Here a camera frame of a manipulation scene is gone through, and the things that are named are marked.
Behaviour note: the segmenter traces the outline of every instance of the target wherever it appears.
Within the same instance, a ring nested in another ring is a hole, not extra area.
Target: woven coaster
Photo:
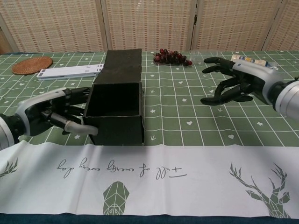
[[[46,69],[52,64],[53,60],[50,57],[33,57],[15,64],[12,67],[12,71],[17,75],[29,75],[39,72],[42,69]]]

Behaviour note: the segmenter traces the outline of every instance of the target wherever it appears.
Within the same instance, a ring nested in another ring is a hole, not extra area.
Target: black box
[[[93,82],[83,121],[99,129],[95,145],[135,146],[144,142],[141,49],[109,50]]]

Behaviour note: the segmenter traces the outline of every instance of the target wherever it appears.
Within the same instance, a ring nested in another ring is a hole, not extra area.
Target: grapes
[[[187,56],[182,55],[176,50],[171,51],[163,48],[161,48],[159,52],[155,54],[154,62],[157,64],[175,64],[183,66],[192,65],[192,61],[187,60]]]

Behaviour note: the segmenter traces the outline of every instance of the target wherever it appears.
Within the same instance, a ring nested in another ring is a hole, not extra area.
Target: green tablecloth
[[[299,76],[299,51],[222,52],[275,61],[286,80]],[[91,86],[94,78],[38,81],[36,75],[13,75],[13,64],[26,58],[50,56],[51,67],[104,63],[105,53],[45,53],[0,56],[0,113],[14,114],[20,101],[59,88]],[[200,99],[212,96],[216,85],[226,79],[221,73],[202,74],[204,63],[191,67],[157,66],[153,53],[142,53],[142,86],[145,93],[145,145],[175,146],[299,146],[299,122],[282,117],[256,98],[251,102],[231,102],[206,106]],[[91,143],[88,136],[62,135],[53,127],[36,137],[21,137],[31,144],[53,142],[61,145]]]

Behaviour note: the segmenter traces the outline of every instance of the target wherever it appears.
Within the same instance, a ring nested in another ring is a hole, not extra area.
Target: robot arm
[[[97,135],[98,129],[81,124],[77,116],[84,109],[73,105],[86,103],[89,88],[60,88],[21,101],[13,116],[0,114],[0,150],[19,142],[21,135],[36,136],[52,126],[63,129],[63,134]]]
[[[203,73],[221,72],[231,76],[230,79],[220,82],[214,96],[202,98],[205,105],[221,105],[230,101],[246,102],[253,98],[252,93],[259,100],[283,116],[299,120],[299,81],[294,79],[285,83],[276,70],[245,60],[226,60],[220,57],[211,57],[205,63],[216,65],[204,69]]]

